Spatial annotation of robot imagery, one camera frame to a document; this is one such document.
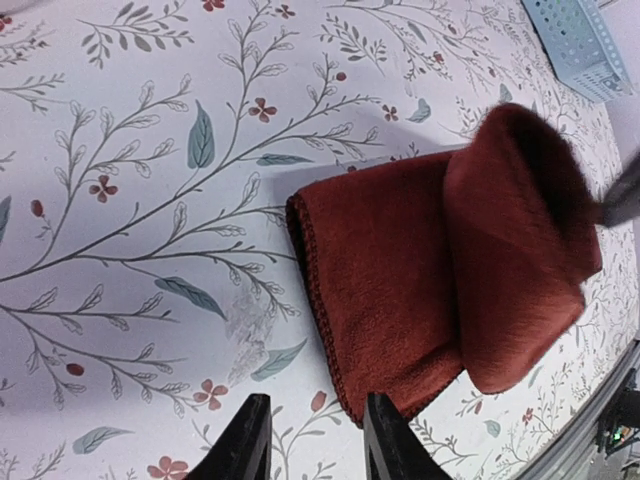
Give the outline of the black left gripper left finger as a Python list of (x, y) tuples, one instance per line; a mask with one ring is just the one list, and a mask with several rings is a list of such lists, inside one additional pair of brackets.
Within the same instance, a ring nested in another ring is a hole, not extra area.
[(267, 394), (250, 394), (188, 480), (265, 480), (271, 473), (272, 416)]

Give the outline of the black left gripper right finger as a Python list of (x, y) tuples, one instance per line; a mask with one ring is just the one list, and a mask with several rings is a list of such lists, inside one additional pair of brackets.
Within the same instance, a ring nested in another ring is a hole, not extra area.
[(363, 433), (368, 479), (452, 480), (423, 448), (388, 395), (368, 394)]

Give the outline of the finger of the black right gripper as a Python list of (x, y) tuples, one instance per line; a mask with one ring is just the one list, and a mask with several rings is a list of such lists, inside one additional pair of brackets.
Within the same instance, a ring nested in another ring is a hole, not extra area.
[(592, 224), (614, 228), (639, 217), (639, 168), (639, 150), (636, 150), (604, 195), (591, 200)]

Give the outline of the dark red towel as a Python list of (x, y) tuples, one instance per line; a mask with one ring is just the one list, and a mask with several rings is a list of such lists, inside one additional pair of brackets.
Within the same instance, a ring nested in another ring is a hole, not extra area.
[(342, 409), (384, 393), (413, 418), (461, 373), (523, 380), (584, 312), (595, 202), (538, 114), (493, 108), (465, 147), (320, 180), (286, 222)]

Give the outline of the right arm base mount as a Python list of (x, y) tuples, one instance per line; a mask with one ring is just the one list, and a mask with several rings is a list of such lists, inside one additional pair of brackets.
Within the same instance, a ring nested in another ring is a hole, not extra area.
[(597, 451), (606, 457), (639, 442), (639, 386), (636, 368), (625, 376), (598, 420)]

